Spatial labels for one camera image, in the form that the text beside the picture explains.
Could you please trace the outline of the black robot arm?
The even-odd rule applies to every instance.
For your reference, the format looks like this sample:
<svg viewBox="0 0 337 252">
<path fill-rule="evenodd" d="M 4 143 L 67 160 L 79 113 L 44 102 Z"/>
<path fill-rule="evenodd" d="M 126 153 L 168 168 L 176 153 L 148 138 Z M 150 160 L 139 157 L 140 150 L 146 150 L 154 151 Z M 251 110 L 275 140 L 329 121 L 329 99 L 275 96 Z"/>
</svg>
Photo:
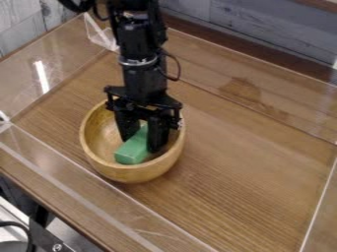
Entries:
<svg viewBox="0 0 337 252">
<path fill-rule="evenodd" d="M 147 123 L 146 146 L 152 153 L 168 142 L 170 132 L 180 126 L 182 103 L 167 94 L 167 83 L 179 75 L 167 73 L 167 61 L 174 59 L 163 48 L 167 27 L 158 0 L 106 0 L 106 15 L 96 18 L 111 24 L 120 50 L 119 64 L 124 84 L 104 87 L 107 109 L 115 112 L 123 140 Z"/>
</svg>

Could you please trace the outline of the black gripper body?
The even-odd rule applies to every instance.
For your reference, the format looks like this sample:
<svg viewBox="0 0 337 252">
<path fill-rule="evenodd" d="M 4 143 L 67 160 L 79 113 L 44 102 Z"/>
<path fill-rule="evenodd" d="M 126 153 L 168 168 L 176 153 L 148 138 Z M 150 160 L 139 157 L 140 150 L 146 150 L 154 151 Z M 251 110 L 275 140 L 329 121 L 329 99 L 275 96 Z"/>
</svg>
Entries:
<svg viewBox="0 0 337 252">
<path fill-rule="evenodd" d="M 148 121 L 151 117 L 166 117 L 170 129 L 180 127 L 182 102 L 167 94 L 167 62 L 164 57 L 148 61 L 119 58 L 124 84 L 106 86 L 107 109 L 130 111 L 136 118 Z"/>
</svg>

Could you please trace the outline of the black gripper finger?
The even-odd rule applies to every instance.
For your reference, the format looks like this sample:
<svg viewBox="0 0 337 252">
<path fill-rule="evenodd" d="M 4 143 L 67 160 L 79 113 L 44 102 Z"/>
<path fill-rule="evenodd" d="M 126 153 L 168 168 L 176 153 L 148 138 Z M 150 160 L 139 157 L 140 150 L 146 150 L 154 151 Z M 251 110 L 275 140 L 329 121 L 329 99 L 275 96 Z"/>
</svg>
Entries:
<svg viewBox="0 0 337 252">
<path fill-rule="evenodd" d="M 147 148 L 151 153 L 160 151 L 168 142 L 170 123 L 166 117 L 151 117 L 147 121 Z"/>
<path fill-rule="evenodd" d="M 139 130 L 139 119 L 130 111 L 116 111 L 115 114 L 120 136 L 126 142 Z"/>
</svg>

